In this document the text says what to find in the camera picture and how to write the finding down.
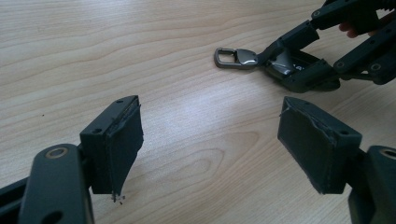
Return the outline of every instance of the light wood tabletop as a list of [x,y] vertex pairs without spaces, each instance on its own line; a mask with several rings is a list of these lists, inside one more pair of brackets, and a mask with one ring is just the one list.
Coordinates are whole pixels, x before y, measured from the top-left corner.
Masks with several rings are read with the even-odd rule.
[[[276,138],[284,96],[395,147],[394,82],[294,93],[262,70],[218,69],[219,47],[263,51],[323,1],[0,3],[0,188],[39,151],[79,144],[113,101],[139,95],[145,142],[123,204],[92,195],[96,223],[350,223],[347,196],[319,195]],[[333,27],[305,49],[330,64],[367,35]]]

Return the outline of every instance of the wooden table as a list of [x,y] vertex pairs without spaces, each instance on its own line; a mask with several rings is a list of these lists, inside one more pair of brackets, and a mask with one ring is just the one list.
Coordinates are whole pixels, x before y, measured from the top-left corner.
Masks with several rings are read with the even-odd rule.
[[[97,223],[349,223],[347,195],[319,195],[276,139],[284,96],[396,146],[396,90],[351,80],[293,93],[260,70],[221,70],[218,47],[261,52],[322,1],[2,1],[0,187],[111,102],[138,94],[145,143],[123,205],[93,195]],[[336,27],[307,52],[331,64],[366,36]]]

